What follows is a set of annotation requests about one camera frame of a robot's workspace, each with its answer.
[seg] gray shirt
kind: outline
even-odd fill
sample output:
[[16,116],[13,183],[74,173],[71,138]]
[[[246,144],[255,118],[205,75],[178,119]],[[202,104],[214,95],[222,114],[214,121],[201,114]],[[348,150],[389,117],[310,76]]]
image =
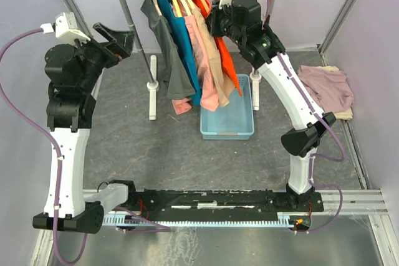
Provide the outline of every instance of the gray shirt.
[[158,15],[152,0],[144,0],[141,10],[147,16],[148,26],[154,32],[161,47],[166,72],[161,74],[160,77],[168,86],[167,97],[172,100],[182,100],[194,95],[194,88],[179,57],[168,21],[164,16]]

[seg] folded cloth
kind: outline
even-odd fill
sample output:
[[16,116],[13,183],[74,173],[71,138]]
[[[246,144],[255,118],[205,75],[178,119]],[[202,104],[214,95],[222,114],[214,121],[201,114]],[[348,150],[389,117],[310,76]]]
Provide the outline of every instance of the folded cloth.
[[344,112],[334,113],[334,115],[335,115],[335,118],[337,120],[347,120],[347,121],[349,121],[349,120],[353,119],[353,112],[352,112],[351,108],[348,108]]
[[325,112],[341,113],[339,117],[350,119],[354,96],[347,83],[346,74],[337,67],[308,67],[301,65],[298,77],[312,99]]

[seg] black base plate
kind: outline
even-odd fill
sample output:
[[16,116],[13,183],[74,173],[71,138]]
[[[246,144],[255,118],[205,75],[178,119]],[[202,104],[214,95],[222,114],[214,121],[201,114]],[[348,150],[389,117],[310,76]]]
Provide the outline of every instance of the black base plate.
[[142,200],[151,221],[276,221],[277,212],[308,212],[309,203],[314,212],[324,211],[318,192],[312,192],[308,200],[296,206],[289,204],[287,196],[287,192],[265,190],[144,190],[137,191],[137,202],[128,201],[122,206],[139,211],[138,201]]

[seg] beige shirt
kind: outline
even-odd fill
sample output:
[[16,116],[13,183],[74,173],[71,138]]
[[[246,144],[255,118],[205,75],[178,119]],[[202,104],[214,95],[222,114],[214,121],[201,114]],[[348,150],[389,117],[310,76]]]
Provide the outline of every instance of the beige shirt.
[[229,96],[235,89],[233,81],[222,71],[222,63],[219,50],[216,46],[213,36],[208,31],[205,19],[197,7],[192,10],[196,19],[199,33],[205,45],[208,54],[209,67],[211,68],[212,77],[216,90],[219,95],[219,106],[223,107],[229,103]]

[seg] hanging shirt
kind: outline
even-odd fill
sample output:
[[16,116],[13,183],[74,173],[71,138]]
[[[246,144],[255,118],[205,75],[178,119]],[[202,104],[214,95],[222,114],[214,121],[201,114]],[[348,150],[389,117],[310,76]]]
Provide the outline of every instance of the hanging shirt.
[[[183,5],[179,2],[180,10],[185,12]],[[208,62],[208,55],[204,42],[198,30],[195,17],[190,14],[184,16],[191,45],[193,46],[194,58],[196,62],[199,85],[202,88],[201,106],[214,112],[219,107],[219,96],[216,86],[213,82],[211,68]]]
[[[209,1],[208,0],[205,0],[205,1],[206,1],[206,5],[208,7],[210,7],[211,5],[210,5]],[[201,13],[202,13],[203,17],[207,18],[209,14],[206,11],[206,8],[204,7],[204,5],[201,2],[201,0],[193,0],[193,2],[201,10]],[[220,51],[223,72],[225,72],[228,75],[228,77],[233,81],[234,85],[238,89],[238,93],[240,94],[240,96],[242,96],[243,93],[241,92],[241,89],[239,87],[239,82],[238,82],[236,71],[234,69],[233,60],[232,60],[232,58],[230,56],[229,50],[226,47],[226,44],[223,41],[223,38],[222,37],[215,37],[214,41],[215,41],[216,46],[218,47],[218,49]]]
[[219,97],[219,105],[226,106],[229,103],[229,96],[234,90],[234,84],[231,79],[222,71],[222,63],[219,50],[216,46],[213,36],[208,31],[205,19],[200,10],[195,8],[191,11],[198,26],[199,33],[201,34],[206,53],[208,55],[209,67],[211,69],[213,82]]
[[161,47],[166,72],[160,77],[168,86],[166,96],[169,99],[181,100],[194,95],[194,88],[181,62],[177,46],[170,35],[168,21],[164,16],[158,15],[152,0],[144,0],[141,10],[147,16],[148,26]]
[[172,29],[172,36],[179,49],[180,57],[194,87],[195,94],[191,95],[193,104],[199,106],[201,103],[201,89],[196,73],[194,54],[191,49],[190,38],[187,33],[185,20],[182,17],[175,17],[170,6],[171,0],[157,0],[162,14],[168,20]]

